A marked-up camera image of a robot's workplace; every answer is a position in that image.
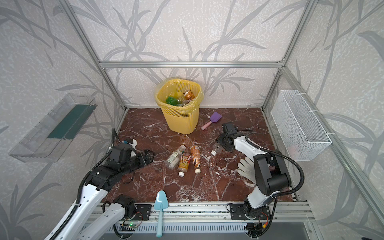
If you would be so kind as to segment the green circuit board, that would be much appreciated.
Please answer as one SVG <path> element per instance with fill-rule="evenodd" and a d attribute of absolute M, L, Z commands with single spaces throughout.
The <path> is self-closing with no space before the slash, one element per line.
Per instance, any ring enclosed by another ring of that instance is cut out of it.
<path fill-rule="evenodd" d="M 134 232 L 139 229 L 142 223 L 124 223 L 121 224 L 121 230 L 125 232 Z"/>

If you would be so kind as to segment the yellow ribbed plastic bin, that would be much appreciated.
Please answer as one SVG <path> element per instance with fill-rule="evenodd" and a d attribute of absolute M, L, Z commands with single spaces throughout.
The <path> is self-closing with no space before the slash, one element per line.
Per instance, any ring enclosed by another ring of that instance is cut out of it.
<path fill-rule="evenodd" d="M 177 97 L 179 97 L 178 100 L 186 100 L 185 97 L 181 97 L 181 93 L 178 93 Z M 186 118 L 172 116 L 164 112 L 163 115 L 167 121 L 170 130 L 185 135 L 190 134 L 194 131 L 199 120 L 199 110 L 197 110 L 191 116 Z"/>

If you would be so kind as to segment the brown Nescafe bottle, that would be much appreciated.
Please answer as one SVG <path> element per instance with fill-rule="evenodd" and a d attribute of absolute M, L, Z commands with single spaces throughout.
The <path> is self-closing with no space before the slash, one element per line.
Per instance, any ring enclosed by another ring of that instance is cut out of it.
<path fill-rule="evenodd" d="M 190 89 L 185 90 L 183 94 L 186 100 L 192 101 L 195 99 L 195 95 Z"/>

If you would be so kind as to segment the soda water bottle blue cap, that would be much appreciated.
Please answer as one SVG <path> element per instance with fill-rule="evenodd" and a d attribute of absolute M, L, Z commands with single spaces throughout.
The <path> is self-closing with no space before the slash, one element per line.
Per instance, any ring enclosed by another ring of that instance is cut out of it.
<path fill-rule="evenodd" d="M 183 107 L 185 105 L 187 105 L 188 103 L 190 103 L 191 101 L 190 100 L 178 100 L 178 106 L 179 107 Z"/>

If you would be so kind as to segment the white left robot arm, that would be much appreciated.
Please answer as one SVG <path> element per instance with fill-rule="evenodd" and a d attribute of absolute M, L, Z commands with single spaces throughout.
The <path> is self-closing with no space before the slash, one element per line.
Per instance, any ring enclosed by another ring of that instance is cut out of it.
<path fill-rule="evenodd" d="M 85 230 L 83 226 L 112 188 L 126 174 L 144 168 L 154 161 L 151 150 L 137 152 L 136 141 L 110 147 L 103 158 L 82 179 L 77 197 L 63 218 L 47 235 L 48 240 L 98 240 L 111 226 L 137 214 L 135 200 L 120 195 Z"/>

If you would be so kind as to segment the white work glove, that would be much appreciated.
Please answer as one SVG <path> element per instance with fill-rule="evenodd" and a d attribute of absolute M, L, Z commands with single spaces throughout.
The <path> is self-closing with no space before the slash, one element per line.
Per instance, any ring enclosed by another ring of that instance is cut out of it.
<path fill-rule="evenodd" d="M 238 163 L 238 173 L 252 183 L 256 184 L 255 164 L 248 157 L 241 159 Z"/>

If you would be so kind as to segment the yellow bin liner bag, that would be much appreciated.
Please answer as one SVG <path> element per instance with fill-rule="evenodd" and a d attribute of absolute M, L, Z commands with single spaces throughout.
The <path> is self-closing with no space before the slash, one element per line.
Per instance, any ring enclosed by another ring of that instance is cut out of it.
<path fill-rule="evenodd" d="M 184 91 L 189 90 L 195 98 L 184 106 L 173 106 L 166 103 L 168 97 L 177 97 L 178 93 L 181 93 L 181 97 L 184 97 Z M 157 85 L 155 91 L 155 101 L 162 111 L 166 114 L 186 118 L 191 116 L 197 110 L 199 110 L 200 104 L 204 99 L 204 92 L 202 87 L 196 83 L 184 79 L 169 79 L 163 81 Z"/>

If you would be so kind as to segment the small green Sprite bottle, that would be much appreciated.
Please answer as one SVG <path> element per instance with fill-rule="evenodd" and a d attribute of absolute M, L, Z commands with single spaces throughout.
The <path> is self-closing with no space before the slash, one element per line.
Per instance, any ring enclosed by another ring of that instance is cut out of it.
<path fill-rule="evenodd" d="M 172 106 L 177 106 L 180 104 L 178 99 L 171 96 L 166 98 L 166 103 Z"/>

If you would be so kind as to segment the purple toy shovel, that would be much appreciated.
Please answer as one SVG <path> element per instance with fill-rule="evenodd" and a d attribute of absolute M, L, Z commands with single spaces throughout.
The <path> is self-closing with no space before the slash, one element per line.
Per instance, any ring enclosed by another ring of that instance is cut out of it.
<path fill-rule="evenodd" d="M 206 128 L 208 128 L 212 123 L 217 123 L 220 119 L 222 118 L 222 115 L 217 113 L 217 112 L 214 112 L 211 117 L 210 117 L 210 121 L 208 123 L 206 123 L 205 125 L 203 125 L 201 127 L 201 130 L 205 130 Z"/>

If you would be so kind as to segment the brown coffee bottle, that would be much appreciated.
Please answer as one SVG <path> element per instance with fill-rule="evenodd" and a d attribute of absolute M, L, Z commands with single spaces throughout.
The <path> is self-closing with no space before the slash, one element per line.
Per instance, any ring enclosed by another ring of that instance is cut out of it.
<path fill-rule="evenodd" d="M 191 156 L 195 168 L 195 173 L 200 174 L 201 173 L 201 152 L 200 148 L 197 145 L 194 145 L 190 148 L 191 150 Z"/>

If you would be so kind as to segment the horizontal aluminium frame bar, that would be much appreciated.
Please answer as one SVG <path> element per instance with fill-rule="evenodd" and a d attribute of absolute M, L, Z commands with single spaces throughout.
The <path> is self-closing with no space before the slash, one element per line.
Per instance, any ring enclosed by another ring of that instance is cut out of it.
<path fill-rule="evenodd" d="M 256 62 L 191 62 L 191 61 L 102 61 L 100 66 L 109 68 L 280 68 L 276 61 Z"/>

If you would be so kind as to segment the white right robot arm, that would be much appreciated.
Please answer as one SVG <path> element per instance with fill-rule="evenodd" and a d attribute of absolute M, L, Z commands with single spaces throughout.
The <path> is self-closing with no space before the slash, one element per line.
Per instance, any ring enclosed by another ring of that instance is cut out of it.
<path fill-rule="evenodd" d="M 217 143 L 228 152 L 236 150 L 246 156 L 238 163 L 238 173 L 256 186 L 246 197 L 240 217 L 269 217 L 268 205 L 291 184 L 284 158 L 252 142 L 233 123 L 222 127 Z"/>

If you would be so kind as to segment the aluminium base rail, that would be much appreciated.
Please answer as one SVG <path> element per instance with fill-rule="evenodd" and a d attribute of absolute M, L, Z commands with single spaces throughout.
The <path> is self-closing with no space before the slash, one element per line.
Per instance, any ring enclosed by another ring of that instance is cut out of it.
<path fill-rule="evenodd" d="M 245 233 L 248 228 L 265 223 L 302 223 L 308 236 L 319 237 L 320 230 L 308 203 L 279 202 L 268 205 L 269 217 L 262 215 L 256 219 L 241 218 L 242 203 L 170 203 L 164 210 L 163 233 Z M 121 234 L 152 234 L 157 231 L 159 211 L 153 204 L 138 203 L 138 213 L 132 219 L 120 220 L 111 226 L 106 233 L 113 233 L 117 229 Z M 83 226 L 85 230 L 101 214 L 102 205 L 99 204 Z M 121 230 L 124 223 L 142 223 L 137 231 L 125 232 Z"/>

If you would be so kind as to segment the gold red tea bottle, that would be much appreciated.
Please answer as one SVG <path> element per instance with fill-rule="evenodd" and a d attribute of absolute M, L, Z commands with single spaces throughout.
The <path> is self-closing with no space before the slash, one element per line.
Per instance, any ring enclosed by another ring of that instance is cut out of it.
<path fill-rule="evenodd" d="M 183 153 L 181 156 L 181 160 L 179 162 L 179 167 L 178 167 L 179 177 L 185 176 L 186 172 L 189 169 L 190 161 L 191 161 L 191 155 L 188 153 Z"/>

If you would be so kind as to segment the clear acrylic wall shelf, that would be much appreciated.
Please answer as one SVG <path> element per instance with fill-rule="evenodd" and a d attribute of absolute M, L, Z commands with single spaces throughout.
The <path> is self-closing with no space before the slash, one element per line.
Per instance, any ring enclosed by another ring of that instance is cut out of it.
<path fill-rule="evenodd" d="M 9 153 L 24 163 L 55 163 L 97 108 L 94 97 L 67 94 Z"/>

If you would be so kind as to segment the light blue toy shovel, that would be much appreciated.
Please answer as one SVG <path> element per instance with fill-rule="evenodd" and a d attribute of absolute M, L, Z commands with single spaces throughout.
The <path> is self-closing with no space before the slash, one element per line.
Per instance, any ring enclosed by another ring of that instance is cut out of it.
<path fill-rule="evenodd" d="M 159 191 L 156 196 L 154 208 L 156 211 L 159 211 L 158 224 L 157 224 L 157 238 L 161 238 L 163 235 L 163 217 L 164 209 L 169 207 L 168 198 L 164 191 Z"/>

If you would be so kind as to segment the clear bottle green label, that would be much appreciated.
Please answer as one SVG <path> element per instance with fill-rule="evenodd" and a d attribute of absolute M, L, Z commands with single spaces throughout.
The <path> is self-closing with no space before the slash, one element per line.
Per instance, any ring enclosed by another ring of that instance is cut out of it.
<path fill-rule="evenodd" d="M 171 170 L 174 169 L 179 164 L 185 150 L 186 146 L 180 145 L 178 149 L 174 151 L 166 160 L 166 167 Z"/>

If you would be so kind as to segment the clear bottle white cap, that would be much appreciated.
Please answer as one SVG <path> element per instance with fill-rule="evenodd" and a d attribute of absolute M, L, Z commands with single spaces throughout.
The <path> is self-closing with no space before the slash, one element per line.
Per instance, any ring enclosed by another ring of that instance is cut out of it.
<path fill-rule="evenodd" d="M 211 155 L 215 156 L 221 152 L 223 152 L 225 149 L 219 144 L 219 143 L 214 143 L 213 149 L 211 151 Z"/>

